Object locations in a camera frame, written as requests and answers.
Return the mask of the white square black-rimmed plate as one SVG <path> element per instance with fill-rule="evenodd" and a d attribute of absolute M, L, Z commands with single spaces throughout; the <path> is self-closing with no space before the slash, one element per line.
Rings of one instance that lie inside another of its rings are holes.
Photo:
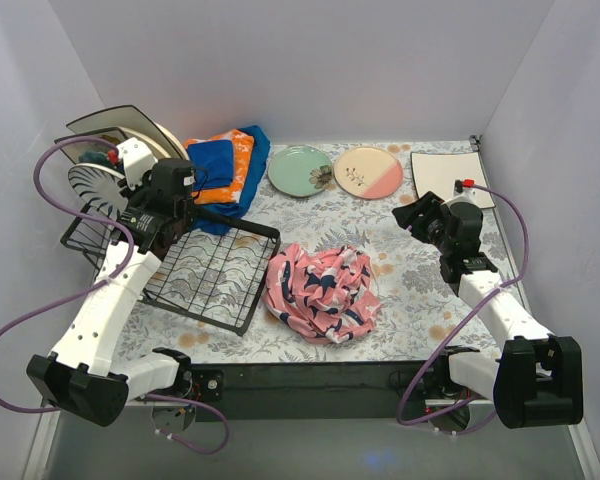
<path fill-rule="evenodd" d="M 473 180 L 486 187 L 486 177 L 477 152 L 463 154 L 412 153 L 411 167 L 418 197 L 431 191 L 442 200 L 454 194 L 456 180 Z"/>

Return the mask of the cream and pink plate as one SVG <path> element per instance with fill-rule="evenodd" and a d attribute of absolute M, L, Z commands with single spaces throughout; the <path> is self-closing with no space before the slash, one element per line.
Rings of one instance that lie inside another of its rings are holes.
<path fill-rule="evenodd" d="M 334 163 L 333 172 L 343 190 L 365 200 L 388 197 L 404 179 L 399 160 L 390 152 L 372 146 L 345 151 Z"/>

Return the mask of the blue striped white plate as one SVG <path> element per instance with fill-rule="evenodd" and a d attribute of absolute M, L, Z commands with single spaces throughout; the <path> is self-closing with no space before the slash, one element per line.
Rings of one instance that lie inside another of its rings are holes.
<path fill-rule="evenodd" d="M 79 198 L 111 220 L 117 220 L 126 209 L 127 199 L 122 195 L 126 179 L 120 172 L 93 163 L 80 163 L 69 169 L 68 181 Z"/>

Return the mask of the mint green flower plate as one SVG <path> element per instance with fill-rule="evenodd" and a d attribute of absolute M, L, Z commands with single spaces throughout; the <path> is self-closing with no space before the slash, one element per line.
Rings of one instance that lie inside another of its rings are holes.
<path fill-rule="evenodd" d="M 267 175 L 279 192 L 307 198 L 320 193 L 331 183 L 333 166 L 321 150 L 311 146 L 291 146 L 273 156 Z"/>

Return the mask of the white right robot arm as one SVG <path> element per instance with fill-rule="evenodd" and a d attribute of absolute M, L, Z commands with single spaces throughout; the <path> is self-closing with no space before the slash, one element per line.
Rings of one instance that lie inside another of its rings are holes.
<path fill-rule="evenodd" d="M 432 192 L 393 209 L 398 226 L 439 254 L 440 273 L 453 293 L 470 307 L 500 350 L 498 359 L 445 339 L 422 365 L 402 398 L 417 388 L 458 396 L 461 408 L 477 397 L 491 401 L 510 429 L 575 425 L 584 416 L 582 352 L 571 336 L 541 325 L 509 293 L 511 281 L 481 250 L 482 210 L 475 189 L 459 181 L 443 200 Z"/>

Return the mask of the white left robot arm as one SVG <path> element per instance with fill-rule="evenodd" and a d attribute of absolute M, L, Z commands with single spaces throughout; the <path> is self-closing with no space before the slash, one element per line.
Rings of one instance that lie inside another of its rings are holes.
<path fill-rule="evenodd" d="M 193 166 L 161 159 L 132 187 L 124 176 L 97 164 L 74 165 L 68 173 L 84 210 L 99 210 L 126 233 L 113 229 L 89 293 L 67 332 L 47 356 L 35 355 L 26 373 L 50 405 L 99 426 L 110 425 L 130 400 L 153 392 L 173 400 L 193 386 L 190 358 L 156 348 L 139 359 L 116 364 L 116 343 L 144 289 L 171 246 L 193 221 Z"/>

